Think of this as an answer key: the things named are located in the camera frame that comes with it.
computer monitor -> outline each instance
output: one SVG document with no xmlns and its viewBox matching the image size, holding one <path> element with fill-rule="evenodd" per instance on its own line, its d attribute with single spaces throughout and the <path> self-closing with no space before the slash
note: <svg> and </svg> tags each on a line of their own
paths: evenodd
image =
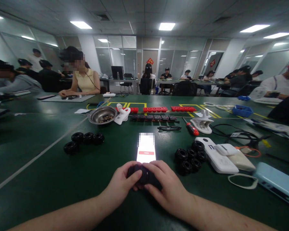
<svg viewBox="0 0 289 231">
<path fill-rule="evenodd" d="M 123 80 L 124 69 L 122 66 L 111 66 L 111 71 L 112 71 L 112 77 L 114 79 L 118 79 L 118 73 L 119 73 L 119 79 Z"/>
</svg>

yellow sleeveless top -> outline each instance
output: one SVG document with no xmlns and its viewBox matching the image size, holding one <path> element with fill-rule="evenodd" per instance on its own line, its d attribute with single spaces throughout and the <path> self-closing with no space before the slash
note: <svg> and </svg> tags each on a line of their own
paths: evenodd
<svg viewBox="0 0 289 231">
<path fill-rule="evenodd" d="M 78 86 L 82 92 L 89 92 L 95 89 L 95 86 L 93 85 L 94 83 L 93 72 L 94 72 L 93 70 L 88 69 L 88 72 L 84 77 L 81 76 L 81 74 L 79 74 L 78 72 L 75 72 L 75 76 L 78 81 Z"/>
</svg>

black glasses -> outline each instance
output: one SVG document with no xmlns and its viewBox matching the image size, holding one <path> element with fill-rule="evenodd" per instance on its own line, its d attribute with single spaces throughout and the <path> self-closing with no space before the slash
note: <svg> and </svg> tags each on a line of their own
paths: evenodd
<svg viewBox="0 0 289 231">
<path fill-rule="evenodd" d="M 181 127 L 179 127 L 179 126 L 159 126 L 157 129 L 162 130 L 162 131 L 178 131 L 178 130 L 181 130 Z"/>
</svg>

white clamp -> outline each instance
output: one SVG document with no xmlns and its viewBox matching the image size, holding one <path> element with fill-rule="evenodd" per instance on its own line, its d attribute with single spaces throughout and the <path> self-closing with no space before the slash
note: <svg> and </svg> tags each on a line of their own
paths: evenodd
<svg viewBox="0 0 289 231">
<path fill-rule="evenodd" d="M 202 132 L 204 134 L 211 134 L 212 129 L 209 127 L 209 125 L 214 121 L 209 119 L 208 110 L 201 110 L 201 113 L 202 118 L 194 118 L 190 121 L 199 132 Z"/>
<path fill-rule="evenodd" d="M 121 125 L 123 121 L 127 121 L 128 115 L 131 112 L 131 109 L 128 107 L 123 110 L 122 109 L 123 107 L 121 104 L 117 104 L 117 108 L 120 114 L 117 115 L 113 121 Z"/>
</svg>

blue plastic box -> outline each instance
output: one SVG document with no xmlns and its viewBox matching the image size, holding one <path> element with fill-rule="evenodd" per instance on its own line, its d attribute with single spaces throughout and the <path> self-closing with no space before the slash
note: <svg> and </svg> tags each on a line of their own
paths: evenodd
<svg viewBox="0 0 289 231">
<path fill-rule="evenodd" d="M 236 106 L 233 107 L 232 113 L 234 115 L 236 115 L 236 116 L 238 115 L 238 116 L 241 116 L 241 117 L 248 118 L 254 112 L 253 112 L 253 110 L 250 107 L 236 105 Z"/>
</svg>

